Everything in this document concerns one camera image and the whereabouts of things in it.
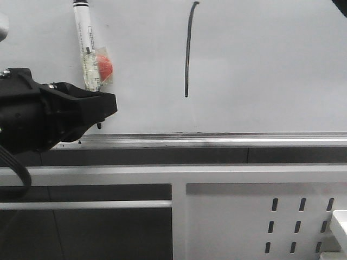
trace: white bracket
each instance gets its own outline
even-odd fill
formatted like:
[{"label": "white bracket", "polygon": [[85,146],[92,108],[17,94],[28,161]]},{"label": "white bracket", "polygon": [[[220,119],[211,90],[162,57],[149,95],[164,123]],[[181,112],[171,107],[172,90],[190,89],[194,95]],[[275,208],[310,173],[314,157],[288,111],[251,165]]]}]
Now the white bracket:
[{"label": "white bracket", "polygon": [[340,244],[342,252],[322,253],[321,260],[347,260],[347,210],[335,210],[332,214],[330,229]]}]

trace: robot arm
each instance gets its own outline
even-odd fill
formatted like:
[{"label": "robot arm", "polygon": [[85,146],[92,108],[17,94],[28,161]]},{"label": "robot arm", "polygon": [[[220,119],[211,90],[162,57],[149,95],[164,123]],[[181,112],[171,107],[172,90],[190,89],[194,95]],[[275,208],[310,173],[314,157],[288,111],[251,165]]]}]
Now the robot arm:
[{"label": "robot arm", "polygon": [[[8,18],[0,13],[0,41],[6,38],[8,27]],[[13,154],[46,151],[60,141],[75,141],[116,111],[113,94],[90,92],[65,82],[39,84],[28,68],[1,71],[0,160],[23,186],[0,189],[0,198],[21,197],[31,186],[28,170]]]}]

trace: white metal panel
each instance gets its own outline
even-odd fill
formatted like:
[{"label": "white metal panel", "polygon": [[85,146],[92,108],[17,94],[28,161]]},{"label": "white metal panel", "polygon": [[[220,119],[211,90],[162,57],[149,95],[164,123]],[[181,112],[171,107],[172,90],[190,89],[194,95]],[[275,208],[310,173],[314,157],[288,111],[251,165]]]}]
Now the white metal panel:
[{"label": "white metal panel", "polygon": [[338,249],[322,226],[331,218],[331,198],[335,208],[347,206],[345,189],[346,183],[189,184],[187,259],[319,259],[321,250]]}]

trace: aluminum rail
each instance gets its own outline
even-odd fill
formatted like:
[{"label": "aluminum rail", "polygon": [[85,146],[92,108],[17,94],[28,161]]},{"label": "aluminum rail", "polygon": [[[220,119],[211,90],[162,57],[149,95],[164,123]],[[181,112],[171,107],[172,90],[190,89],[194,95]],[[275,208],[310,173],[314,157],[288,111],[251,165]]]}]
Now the aluminum rail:
[{"label": "aluminum rail", "polygon": [[170,200],[0,203],[0,211],[170,208],[171,204]]},{"label": "aluminum rail", "polygon": [[347,146],[347,133],[85,135],[54,149]]}]

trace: metal bar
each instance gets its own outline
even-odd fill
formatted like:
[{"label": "metal bar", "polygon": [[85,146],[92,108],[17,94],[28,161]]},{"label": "metal bar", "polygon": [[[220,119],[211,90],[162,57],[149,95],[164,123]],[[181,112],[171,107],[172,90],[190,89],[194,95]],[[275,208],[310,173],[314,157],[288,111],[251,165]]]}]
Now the metal bar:
[{"label": "metal bar", "polygon": [[0,203],[0,210],[87,210],[170,208],[170,200]]},{"label": "metal bar", "polygon": [[[340,165],[196,165],[30,167],[33,186],[183,183],[347,183]],[[0,168],[0,186],[20,186],[8,168]]]},{"label": "metal bar", "polygon": [[85,135],[55,149],[347,146],[347,133]]}]

